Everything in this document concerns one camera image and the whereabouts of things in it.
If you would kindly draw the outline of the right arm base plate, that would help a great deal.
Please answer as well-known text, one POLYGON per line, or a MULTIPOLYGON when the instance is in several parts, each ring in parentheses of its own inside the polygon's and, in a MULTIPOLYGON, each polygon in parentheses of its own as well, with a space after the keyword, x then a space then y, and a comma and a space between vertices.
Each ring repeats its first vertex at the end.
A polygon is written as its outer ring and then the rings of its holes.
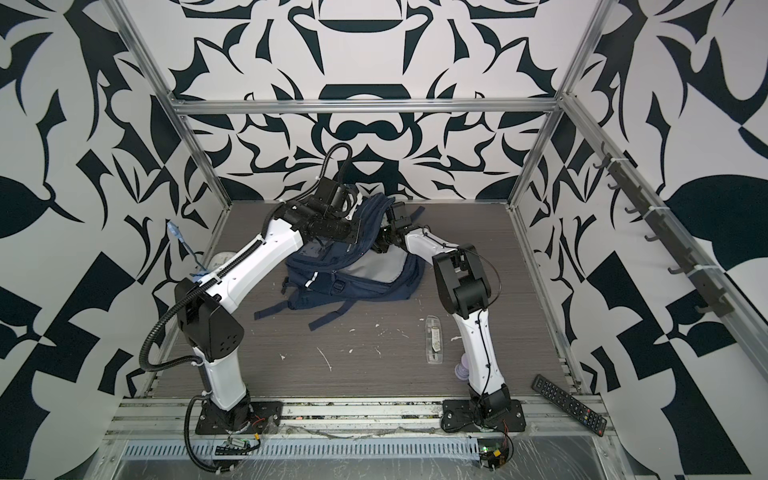
POLYGON ((510 400, 489 411, 468 399, 444 400, 440 428, 446 433, 492 431, 521 433, 527 428, 522 405, 510 400))

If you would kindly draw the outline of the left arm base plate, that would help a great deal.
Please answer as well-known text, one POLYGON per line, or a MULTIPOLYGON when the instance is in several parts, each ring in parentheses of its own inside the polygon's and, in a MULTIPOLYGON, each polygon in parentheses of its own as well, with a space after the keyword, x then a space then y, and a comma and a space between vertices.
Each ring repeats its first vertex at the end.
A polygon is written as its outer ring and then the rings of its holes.
POLYGON ((284 404, 280 401, 240 402, 225 411, 204 401, 195 426, 197 435, 263 434, 281 423, 284 404))

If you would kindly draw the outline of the navy blue student backpack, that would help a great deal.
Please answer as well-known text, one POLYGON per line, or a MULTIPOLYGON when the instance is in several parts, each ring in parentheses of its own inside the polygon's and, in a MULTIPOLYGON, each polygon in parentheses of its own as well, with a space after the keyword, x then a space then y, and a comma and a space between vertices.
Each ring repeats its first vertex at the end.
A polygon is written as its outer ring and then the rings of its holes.
POLYGON ((286 260, 282 288, 293 292, 284 301, 254 313, 256 320, 284 310, 309 310, 323 305, 340 307, 308 324, 315 331, 346 314, 356 303, 403 301, 420 285, 425 261, 404 249, 395 238, 396 227, 409 228, 423 213, 375 194, 363 200, 353 218, 360 222, 359 241, 315 240, 286 260))

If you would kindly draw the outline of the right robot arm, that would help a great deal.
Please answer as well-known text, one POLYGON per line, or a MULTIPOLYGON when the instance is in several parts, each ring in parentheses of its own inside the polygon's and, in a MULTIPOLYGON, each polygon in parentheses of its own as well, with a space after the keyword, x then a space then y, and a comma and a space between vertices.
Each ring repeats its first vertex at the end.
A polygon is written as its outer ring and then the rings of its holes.
POLYGON ((511 406, 511 397, 495 356, 489 328, 491 286, 483 258, 471 244, 448 242, 419 226, 396 202, 388 207, 380 237, 428 262, 442 306, 455 320, 468 359, 469 411, 472 422, 490 429, 511 406))

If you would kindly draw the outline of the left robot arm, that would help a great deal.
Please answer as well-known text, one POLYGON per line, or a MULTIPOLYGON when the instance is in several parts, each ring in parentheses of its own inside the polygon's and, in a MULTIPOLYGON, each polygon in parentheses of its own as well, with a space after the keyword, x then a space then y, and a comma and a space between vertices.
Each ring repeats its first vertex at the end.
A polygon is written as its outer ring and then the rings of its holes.
POLYGON ((231 428, 248 421, 250 397, 239 366, 243 328, 233 317, 242 300, 276 266, 304 245, 317 240, 356 244, 360 222, 353 210, 361 202, 344 176, 352 164, 352 147, 344 142, 325 154, 319 177, 308 191, 273 207, 261 232, 221 267, 192 282, 176 304, 151 328, 138 356, 140 367, 160 372, 183 364, 200 367, 207 380, 203 397, 214 405, 231 428), (174 317, 187 334, 193 353, 154 364, 152 344, 174 317))

